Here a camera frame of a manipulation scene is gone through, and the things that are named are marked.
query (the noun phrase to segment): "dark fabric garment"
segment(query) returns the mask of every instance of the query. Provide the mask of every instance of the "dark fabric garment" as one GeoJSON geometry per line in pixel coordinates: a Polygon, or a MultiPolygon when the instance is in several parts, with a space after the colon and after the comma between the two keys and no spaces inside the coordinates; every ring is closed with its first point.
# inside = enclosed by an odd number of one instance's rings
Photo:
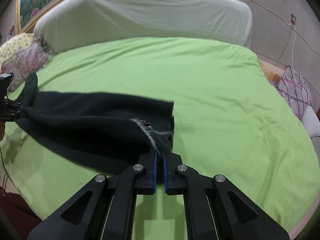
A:
{"type": "Polygon", "coordinates": [[[161,157],[172,138],[173,102],[111,93],[39,92],[35,73],[18,98],[16,120],[49,150],[76,163],[119,174],[153,148],[161,157]]]}
{"type": "Polygon", "coordinates": [[[42,221],[19,194],[7,193],[0,187],[0,208],[23,239],[42,221]]]}

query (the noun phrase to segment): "metal bolt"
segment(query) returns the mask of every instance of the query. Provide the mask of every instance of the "metal bolt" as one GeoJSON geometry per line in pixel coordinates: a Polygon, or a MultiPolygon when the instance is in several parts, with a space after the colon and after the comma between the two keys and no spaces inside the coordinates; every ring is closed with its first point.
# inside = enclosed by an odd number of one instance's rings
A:
{"type": "Polygon", "coordinates": [[[217,182],[224,182],[226,180],[226,177],[223,175],[217,175],[215,179],[217,182]]]}
{"type": "Polygon", "coordinates": [[[177,169],[178,171],[186,171],[188,169],[188,166],[180,164],[177,169]]]}
{"type": "Polygon", "coordinates": [[[142,164],[135,164],[135,165],[133,166],[133,169],[134,169],[135,171],[141,171],[141,170],[143,169],[143,165],[142,165],[142,164]]]}
{"type": "Polygon", "coordinates": [[[106,179],[106,177],[104,176],[104,175],[97,175],[95,178],[94,178],[94,180],[96,181],[96,182],[103,182],[104,180],[106,179]]]}

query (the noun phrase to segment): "mattress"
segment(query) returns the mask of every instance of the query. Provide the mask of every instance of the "mattress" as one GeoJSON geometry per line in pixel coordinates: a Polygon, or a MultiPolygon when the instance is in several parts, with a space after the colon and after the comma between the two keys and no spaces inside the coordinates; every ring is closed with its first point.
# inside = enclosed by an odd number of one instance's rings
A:
{"type": "Polygon", "coordinates": [[[57,53],[133,37],[190,37],[250,48],[252,14],[237,0],[65,0],[34,33],[57,53]]]}
{"type": "MultiPolygon", "coordinates": [[[[319,196],[308,134],[244,47],[192,38],[104,42],[54,56],[38,79],[40,91],[173,100],[173,151],[200,174],[224,174],[287,232],[319,196]]],[[[41,219],[100,173],[42,147],[15,123],[7,124],[1,148],[12,182],[41,219]]],[[[177,235],[187,239],[181,196],[157,187],[137,198],[133,239],[177,235]]]]}

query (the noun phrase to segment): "red fabric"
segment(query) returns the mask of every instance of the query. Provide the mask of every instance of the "red fabric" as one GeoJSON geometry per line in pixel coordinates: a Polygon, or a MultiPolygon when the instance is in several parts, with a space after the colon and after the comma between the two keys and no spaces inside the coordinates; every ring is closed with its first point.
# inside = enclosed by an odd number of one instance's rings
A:
{"type": "Polygon", "coordinates": [[[19,194],[7,193],[2,187],[0,187],[0,207],[24,239],[27,239],[30,231],[42,222],[19,194]]]}

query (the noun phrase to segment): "white power cord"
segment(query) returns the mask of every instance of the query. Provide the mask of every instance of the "white power cord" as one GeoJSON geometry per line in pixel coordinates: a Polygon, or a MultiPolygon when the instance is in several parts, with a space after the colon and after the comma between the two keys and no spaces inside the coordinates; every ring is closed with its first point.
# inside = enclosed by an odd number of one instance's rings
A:
{"type": "Polygon", "coordinates": [[[293,26],[294,26],[294,32],[295,32],[295,35],[294,35],[293,46],[292,46],[291,67],[292,67],[292,64],[293,64],[293,48],[294,48],[294,43],[295,43],[295,41],[296,41],[296,37],[297,37],[296,25],[294,24],[293,26]]]}

